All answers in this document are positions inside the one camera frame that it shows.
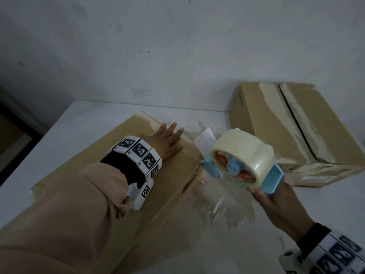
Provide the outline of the person's right hand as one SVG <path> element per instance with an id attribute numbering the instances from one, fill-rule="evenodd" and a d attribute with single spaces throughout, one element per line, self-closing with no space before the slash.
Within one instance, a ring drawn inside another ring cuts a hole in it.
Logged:
<path id="1" fill-rule="evenodd" d="M 299 201 L 293 187 L 282 178 L 274 191 L 267 195 L 270 207 L 262 207 L 269 220 L 296 243 L 315 225 Z"/>

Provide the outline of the blue tape dispenser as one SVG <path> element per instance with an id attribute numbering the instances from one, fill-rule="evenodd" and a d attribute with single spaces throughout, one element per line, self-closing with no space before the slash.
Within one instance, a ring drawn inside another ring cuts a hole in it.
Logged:
<path id="1" fill-rule="evenodd" d="M 255 176 L 242 161 L 230 154 L 216 154 L 218 158 L 217 162 L 220 166 L 223 166 L 222 170 L 215 165 L 215 161 L 211 158 L 211 156 L 208 156 L 199 162 L 203 169 L 211 177 L 217 179 L 227 179 L 237 183 L 241 187 L 252 188 L 252 185 L 256 182 L 254 179 Z M 267 195 L 274 193 L 283 175 L 284 174 L 281 168 L 277 164 L 274 164 L 265 178 L 262 180 L 259 188 Z"/>

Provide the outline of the dark door frame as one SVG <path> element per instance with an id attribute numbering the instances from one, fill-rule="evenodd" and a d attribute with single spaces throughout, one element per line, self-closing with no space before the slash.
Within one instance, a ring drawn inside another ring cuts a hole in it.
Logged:
<path id="1" fill-rule="evenodd" d="M 43 138 L 16 111 L 0 85 L 0 187 Z"/>

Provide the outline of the torn tape scrap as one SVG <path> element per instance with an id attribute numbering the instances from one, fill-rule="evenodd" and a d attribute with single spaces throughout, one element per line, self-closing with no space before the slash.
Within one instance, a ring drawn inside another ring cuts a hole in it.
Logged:
<path id="1" fill-rule="evenodd" d="M 217 217 L 218 209 L 223 204 L 224 197 L 218 199 L 216 204 L 212 207 L 212 209 L 208 212 L 209 219 L 213 221 Z"/>

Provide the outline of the white marker wrist tracker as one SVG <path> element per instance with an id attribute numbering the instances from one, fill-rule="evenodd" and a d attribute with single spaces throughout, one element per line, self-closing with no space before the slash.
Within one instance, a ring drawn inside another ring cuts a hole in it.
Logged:
<path id="1" fill-rule="evenodd" d="M 111 147 L 106 155 L 110 153 L 126 155 L 144 174 L 144 184 L 139 187 L 137 183 L 132 183 L 127 191 L 131 208 L 139 211 L 153 188 L 153 177 L 161 169 L 162 159 L 145 140 L 130 135 Z"/>
<path id="2" fill-rule="evenodd" d="M 279 263 L 285 274 L 365 274 L 365 249 L 331 231 L 306 258 L 299 249 L 287 249 Z"/>

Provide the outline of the white paper strip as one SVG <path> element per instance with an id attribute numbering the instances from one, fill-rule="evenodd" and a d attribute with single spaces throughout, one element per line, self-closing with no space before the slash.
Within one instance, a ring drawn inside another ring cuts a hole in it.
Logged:
<path id="1" fill-rule="evenodd" d="M 197 136 L 193 142 L 202 156 L 207 158 L 210 156 L 211 149 L 216 144 L 217 139 L 212 130 L 208 127 L 199 136 Z"/>

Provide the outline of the person's left hand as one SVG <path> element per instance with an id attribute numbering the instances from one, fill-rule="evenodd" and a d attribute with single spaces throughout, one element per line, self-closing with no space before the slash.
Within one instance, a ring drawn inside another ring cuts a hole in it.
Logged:
<path id="1" fill-rule="evenodd" d="M 165 160 L 183 150 L 183 145 L 179 143 L 180 139 L 164 139 L 157 136 L 157 131 L 152 135 L 140 134 L 139 137 L 154 148 L 162 160 Z"/>

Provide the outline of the person's left forearm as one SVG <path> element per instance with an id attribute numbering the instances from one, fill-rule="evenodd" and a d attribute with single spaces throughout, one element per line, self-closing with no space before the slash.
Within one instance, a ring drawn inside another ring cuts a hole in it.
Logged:
<path id="1" fill-rule="evenodd" d="M 48 182 L 0 229 L 0 274 L 92 274 L 116 220 L 130 210 L 128 186 L 144 181 L 134 162 L 112 152 Z"/>

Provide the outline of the person's right forearm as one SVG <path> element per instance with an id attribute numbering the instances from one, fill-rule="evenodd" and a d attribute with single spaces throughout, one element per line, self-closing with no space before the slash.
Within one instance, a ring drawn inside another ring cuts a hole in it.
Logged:
<path id="1" fill-rule="evenodd" d="M 300 252 L 303 254 L 303 258 L 306 258 L 314 247 L 321 242 L 326 235 L 331 231 L 328 227 L 319 223 L 315 224 L 298 242 Z"/>

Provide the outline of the clear packing tape roll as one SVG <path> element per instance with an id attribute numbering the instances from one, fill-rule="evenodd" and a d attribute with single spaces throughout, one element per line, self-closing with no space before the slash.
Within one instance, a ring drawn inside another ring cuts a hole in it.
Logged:
<path id="1" fill-rule="evenodd" d="M 227 130 L 210 157 L 227 180 L 250 188 L 259 188 L 275 164 L 273 148 L 240 129 Z"/>

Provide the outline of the taped brown cardboard box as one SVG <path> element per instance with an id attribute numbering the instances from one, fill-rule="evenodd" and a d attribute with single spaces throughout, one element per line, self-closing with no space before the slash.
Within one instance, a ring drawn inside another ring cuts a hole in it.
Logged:
<path id="1" fill-rule="evenodd" d="M 242 82 L 229 119 L 273 148 L 293 186 L 324 187 L 365 171 L 365 149 L 313 84 Z"/>

